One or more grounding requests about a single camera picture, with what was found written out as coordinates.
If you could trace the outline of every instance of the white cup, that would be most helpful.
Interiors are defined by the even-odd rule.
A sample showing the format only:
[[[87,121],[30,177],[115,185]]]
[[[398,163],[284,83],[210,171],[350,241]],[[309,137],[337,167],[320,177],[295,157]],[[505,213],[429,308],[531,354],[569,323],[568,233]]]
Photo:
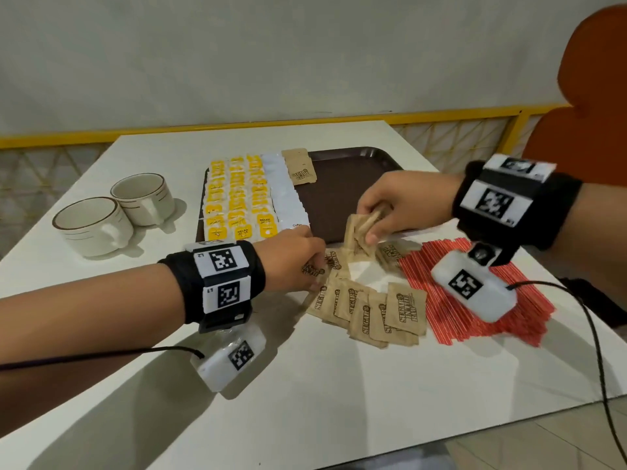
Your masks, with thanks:
[[[126,177],[114,184],[111,196],[137,226],[163,224],[174,213],[174,199],[166,179],[158,173]]]
[[[113,198],[87,198],[61,209],[52,218],[72,249],[84,257],[100,256],[129,244],[133,225]]]

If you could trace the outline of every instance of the hand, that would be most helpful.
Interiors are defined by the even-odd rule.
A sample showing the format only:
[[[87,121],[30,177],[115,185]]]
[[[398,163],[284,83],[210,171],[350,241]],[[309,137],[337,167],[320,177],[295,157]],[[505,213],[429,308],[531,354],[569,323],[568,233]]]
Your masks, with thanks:
[[[398,171],[383,174],[357,204],[358,214],[369,214],[380,202],[393,211],[376,222],[365,235],[374,245],[386,236],[406,229],[426,229],[452,219],[453,200],[463,175]]]
[[[311,262],[324,267],[325,242],[313,237],[307,226],[285,229],[276,236],[253,244],[266,272],[267,291],[317,291],[316,277],[303,274],[303,266]]]

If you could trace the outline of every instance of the floor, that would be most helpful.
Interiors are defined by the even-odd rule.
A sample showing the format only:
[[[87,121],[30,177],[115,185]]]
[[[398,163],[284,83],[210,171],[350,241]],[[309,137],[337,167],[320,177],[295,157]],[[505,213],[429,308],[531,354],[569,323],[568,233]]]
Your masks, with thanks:
[[[627,396],[610,408],[627,447]],[[446,446],[458,470],[627,470],[601,404],[478,432]]]

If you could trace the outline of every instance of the white table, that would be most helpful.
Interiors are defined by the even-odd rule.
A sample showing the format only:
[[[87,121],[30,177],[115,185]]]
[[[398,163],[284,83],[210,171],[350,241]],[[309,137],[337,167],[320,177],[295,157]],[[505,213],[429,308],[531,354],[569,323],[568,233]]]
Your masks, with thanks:
[[[180,250],[196,235],[204,169],[214,156],[356,146],[384,149],[405,169],[434,170],[383,122],[121,137],[0,262],[0,296],[152,263]],[[176,232],[147,230],[139,257],[82,259],[51,229],[63,206],[106,195],[115,181],[146,171],[163,173],[187,209]],[[446,224],[417,239],[459,235]],[[526,252],[514,263],[530,279],[553,279]],[[358,264],[352,271],[379,289],[387,282],[376,266]],[[269,353],[226,397],[210,395],[181,353],[141,356],[0,440],[0,466],[313,469],[599,400],[582,311],[559,290],[543,292],[557,311],[540,348],[504,336],[447,347],[429,333],[419,347],[379,350],[309,315],[290,321],[295,306],[289,298],[265,300],[255,319],[268,335]],[[627,344],[600,320],[596,326],[609,391],[622,395]],[[195,329],[184,326],[162,344]]]

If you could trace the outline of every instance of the brown tray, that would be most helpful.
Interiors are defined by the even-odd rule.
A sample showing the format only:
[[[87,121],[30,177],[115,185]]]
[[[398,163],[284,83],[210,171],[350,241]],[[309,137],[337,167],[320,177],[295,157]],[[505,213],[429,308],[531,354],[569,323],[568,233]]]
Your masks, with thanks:
[[[385,172],[402,170],[388,153],[374,147],[310,151],[318,181],[296,186],[300,201],[309,215],[314,236],[327,244],[344,240],[349,214],[357,201]],[[202,185],[202,197],[206,184]],[[196,241],[204,241],[202,222],[198,222]]]

